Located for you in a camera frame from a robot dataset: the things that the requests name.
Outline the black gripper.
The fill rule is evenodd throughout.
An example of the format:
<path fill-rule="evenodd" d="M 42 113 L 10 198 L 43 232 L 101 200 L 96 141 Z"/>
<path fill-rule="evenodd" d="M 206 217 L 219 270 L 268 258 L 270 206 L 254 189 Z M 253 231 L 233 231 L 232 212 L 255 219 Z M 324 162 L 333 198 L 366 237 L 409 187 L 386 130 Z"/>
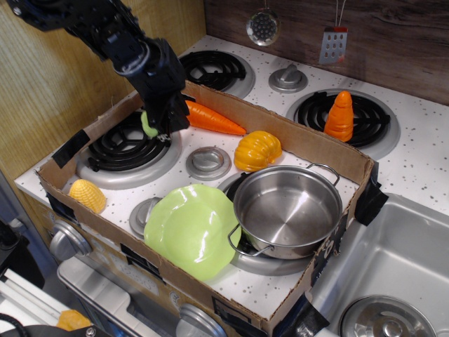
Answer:
<path fill-rule="evenodd" d="M 144 39 L 138 47 L 137 55 L 124 66 L 124 76 L 143 99 L 149 125 L 159 132 L 156 138 L 168 142 L 170 133 L 153 119 L 168 119 L 171 133 L 189 128 L 189 108 L 181 94 L 185 71 L 166 40 Z"/>

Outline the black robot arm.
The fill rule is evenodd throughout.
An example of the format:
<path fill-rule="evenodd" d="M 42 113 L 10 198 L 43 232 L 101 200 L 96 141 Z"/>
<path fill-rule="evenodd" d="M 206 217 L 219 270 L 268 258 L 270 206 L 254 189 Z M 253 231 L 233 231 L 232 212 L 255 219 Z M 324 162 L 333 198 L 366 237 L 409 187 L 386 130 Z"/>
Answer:
<path fill-rule="evenodd" d="M 121 1 L 9 1 L 28 25 L 49 32 L 64 29 L 126 78 L 140 95 L 149 136 L 162 141 L 189 127 L 182 94 L 185 69 L 165 39 L 150 39 Z"/>

